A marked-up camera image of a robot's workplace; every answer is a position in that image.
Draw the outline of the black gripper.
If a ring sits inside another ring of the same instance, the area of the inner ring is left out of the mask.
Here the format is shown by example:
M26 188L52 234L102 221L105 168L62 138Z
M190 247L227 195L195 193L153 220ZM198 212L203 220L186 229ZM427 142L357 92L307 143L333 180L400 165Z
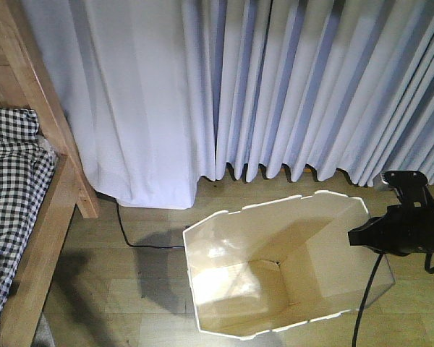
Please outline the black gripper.
M376 253L434 253L434 207L389 206L385 215L348 232L352 246Z

